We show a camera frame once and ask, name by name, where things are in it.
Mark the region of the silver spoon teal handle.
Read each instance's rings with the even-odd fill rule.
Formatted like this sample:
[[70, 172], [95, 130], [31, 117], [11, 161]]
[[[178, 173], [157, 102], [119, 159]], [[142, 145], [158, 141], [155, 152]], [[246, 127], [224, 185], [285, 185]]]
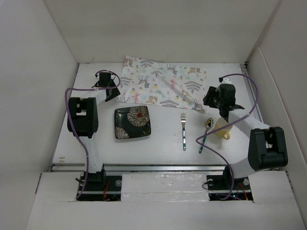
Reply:
[[201, 142], [201, 147], [199, 149], [199, 154], [202, 153], [202, 150], [203, 150], [203, 147], [204, 147], [204, 143], [206, 141], [206, 138], [207, 138], [207, 134], [208, 132], [210, 131], [210, 129], [213, 127], [213, 124], [214, 124], [214, 120], [212, 118], [208, 118], [206, 123], [205, 123], [205, 126], [206, 126], [206, 129], [205, 129], [205, 136], [203, 137], [202, 139], [202, 142]]

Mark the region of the silver fork teal handle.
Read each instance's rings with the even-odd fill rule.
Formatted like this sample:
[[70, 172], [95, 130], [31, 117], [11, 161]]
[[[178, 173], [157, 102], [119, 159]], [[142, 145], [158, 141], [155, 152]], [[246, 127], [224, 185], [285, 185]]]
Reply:
[[186, 130], [185, 130], [185, 125], [186, 125], [186, 114], [182, 113], [181, 114], [181, 125], [182, 125], [182, 142], [183, 142], [183, 150], [186, 151]]

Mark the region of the floral patterned cloth placemat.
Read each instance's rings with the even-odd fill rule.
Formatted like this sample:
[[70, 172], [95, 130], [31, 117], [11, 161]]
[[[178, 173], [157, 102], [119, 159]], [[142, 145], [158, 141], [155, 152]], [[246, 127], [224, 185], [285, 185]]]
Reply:
[[206, 69], [126, 56], [118, 102], [183, 108], [204, 113]]

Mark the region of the black floral square plate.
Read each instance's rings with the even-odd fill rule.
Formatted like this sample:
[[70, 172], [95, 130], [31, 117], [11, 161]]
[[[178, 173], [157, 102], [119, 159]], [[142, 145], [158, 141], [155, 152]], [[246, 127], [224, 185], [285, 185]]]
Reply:
[[141, 138], [151, 135], [148, 107], [133, 106], [114, 110], [116, 139]]

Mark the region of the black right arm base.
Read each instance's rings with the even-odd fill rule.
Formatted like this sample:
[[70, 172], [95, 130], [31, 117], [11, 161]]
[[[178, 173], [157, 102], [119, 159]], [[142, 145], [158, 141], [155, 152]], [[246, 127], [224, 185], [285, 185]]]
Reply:
[[253, 201], [248, 177], [234, 179], [226, 166], [222, 175], [207, 175], [203, 188], [208, 191], [210, 201]]

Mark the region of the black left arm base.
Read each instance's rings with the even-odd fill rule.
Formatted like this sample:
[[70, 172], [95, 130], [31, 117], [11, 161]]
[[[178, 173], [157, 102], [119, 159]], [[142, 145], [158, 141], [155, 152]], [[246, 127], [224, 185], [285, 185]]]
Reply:
[[85, 172], [78, 182], [76, 200], [78, 201], [120, 201], [121, 200], [121, 175], [107, 175], [103, 169], [97, 173], [88, 173], [85, 182]]

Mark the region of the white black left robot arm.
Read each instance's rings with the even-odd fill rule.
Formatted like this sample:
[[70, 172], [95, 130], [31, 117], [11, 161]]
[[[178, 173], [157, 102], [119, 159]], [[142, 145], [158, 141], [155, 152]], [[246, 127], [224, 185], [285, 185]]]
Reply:
[[104, 176], [103, 160], [99, 156], [94, 137], [99, 126], [97, 106], [119, 96], [120, 83], [115, 83], [119, 76], [110, 70], [100, 70], [95, 77], [97, 82], [90, 89], [68, 88], [64, 98], [67, 128], [84, 149], [84, 180], [89, 180], [96, 190], [102, 190], [107, 184], [107, 178]]

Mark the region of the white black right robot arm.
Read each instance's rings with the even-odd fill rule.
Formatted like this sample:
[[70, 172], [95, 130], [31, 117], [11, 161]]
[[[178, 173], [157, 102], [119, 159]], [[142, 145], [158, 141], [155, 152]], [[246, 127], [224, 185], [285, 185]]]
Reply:
[[249, 115], [248, 110], [236, 104], [236, 89], [229, 83], [218, 87], [209, 87], [203, 103], [217, 108], [225, 122], [235, 125], [249, 137], [248, 156], [225, 170], [230, 172], [222, 176], [223, 186], [232, 189], [239, 179], [258, 171], [284, 167], [288, 164], [288, 155], [284, 130], [271, 127]]

